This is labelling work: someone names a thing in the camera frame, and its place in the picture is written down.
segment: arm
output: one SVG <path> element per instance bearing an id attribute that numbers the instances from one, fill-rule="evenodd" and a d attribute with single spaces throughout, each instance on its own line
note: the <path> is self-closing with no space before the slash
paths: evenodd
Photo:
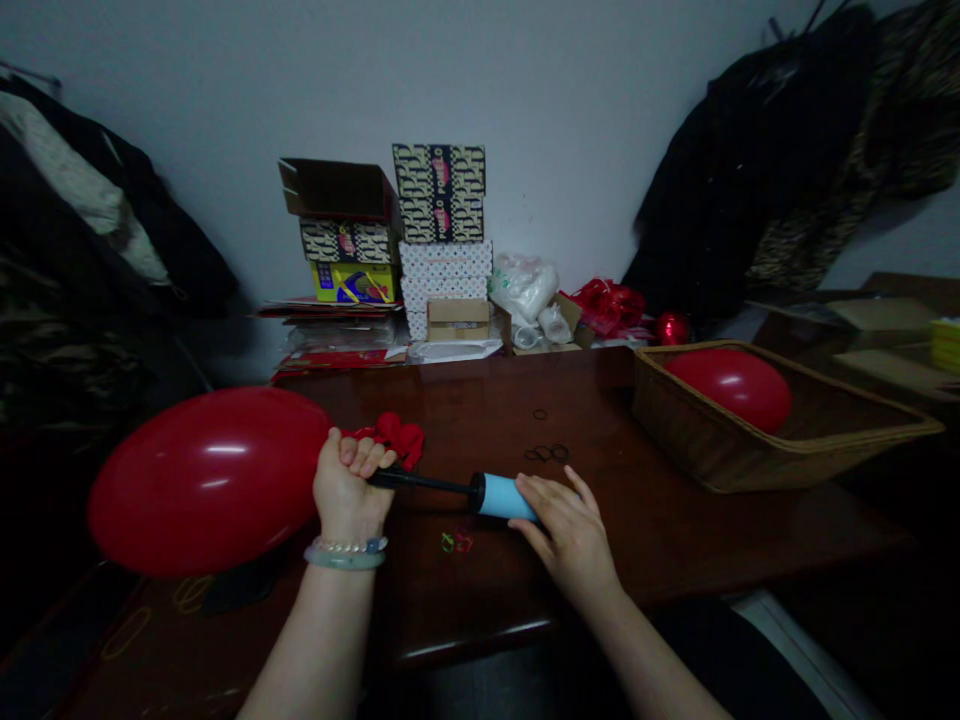
<path id="1" fill-rule="evenodd" d="M 380 536 L 393 491 L 370 487 L 366 478 L 396 458 L 369 438 L 358 444 L 330 430 L 313 481 L 324 540 L 366 543 Z M 290 617 L 238 720 L 356 714 L 373 579 L 373 570 L 307 566 Z"/>
<path id="2" fill-rule="evenodd" d="M 620 586 L 597 501 L 573 468 L 564 469 L 576 493 L 552 480 L 517 477 L 550 539 L 528 520 L 511 520 L 510 527 L 523 533 L 583 616 L 637 717 L 730 720 Z"/>

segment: hand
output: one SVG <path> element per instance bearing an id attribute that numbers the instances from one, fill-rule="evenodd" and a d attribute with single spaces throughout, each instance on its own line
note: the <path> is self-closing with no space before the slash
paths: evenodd
<path id="1" fill-rule="evenodd" d="M 529 520 L 517 518 L 507 525 L 523 533 L 563 594 L 586 615 L 611 594 L 621 591 L 620 580 L 593 493 L 572 467 L 563 469 L 576 493 L 553 480 L 522 473 L 517 476 L 517 490 L 552 539 L 547 539 Z"/>
<path id="2" fill-rule="evenodd" d="M 313 478 L 313 499 L 324 540 L 363 542 L 382 534 L 393 490 L 368 485 L 367 478 L 377 468 L 390 467 L 396 461 L 397 453 L 375 445 L 372 438 L 358 443 L 330 428 Z"/>

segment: red ribbon bow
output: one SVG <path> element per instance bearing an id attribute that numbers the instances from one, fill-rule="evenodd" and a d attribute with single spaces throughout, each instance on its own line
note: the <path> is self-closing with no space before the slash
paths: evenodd
<path id="1" fill-rule="evenodd" d="M 602 338 L 620 337 L 643 324 L 643 295 L 613 280 L 594 278 L 570 299 L 583 309 L 581 322 Z"/>

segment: balloon pump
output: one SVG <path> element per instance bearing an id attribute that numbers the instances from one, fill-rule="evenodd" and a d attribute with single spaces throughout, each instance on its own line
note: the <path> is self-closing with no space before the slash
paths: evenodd
<path id="1" fill-rule="evenodd" d="M 425 487 L 467 496 L 467 511 L 500 518 L 526 518 L 537 522 L 533 508 L 517 491 L 510 478 L 490 473 L 474 473 L 469 485 L 444 482 L 408 473 L 398 467 L 378 470 L 368 481 L 383 488 Z"/>

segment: red balloon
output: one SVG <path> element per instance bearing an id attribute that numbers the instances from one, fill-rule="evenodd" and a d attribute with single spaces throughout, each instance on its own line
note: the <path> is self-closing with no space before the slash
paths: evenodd
<path id="1" fill-rule="evenodd" d="M 772 365 L 740 350 L 694 350 L 666 370 L 762 432 L 773 434 L 790 415 L 790 386 Z"/>
<path id="2" fill-rule="evenodd" d="M 114 450 L 90 493 L 90 531 L 108 558 L 153 577 L 252 560 L 316 514 L 313 475 L 331 424 L 278 388 L 186 400 Z"/>
<path id="3" fill-rule="evenodd" d="M 661 345 L 686 345 L 690 342 L 690 321 L 682 312 L 667 310 L 657 318 L 655 335 Z"/>

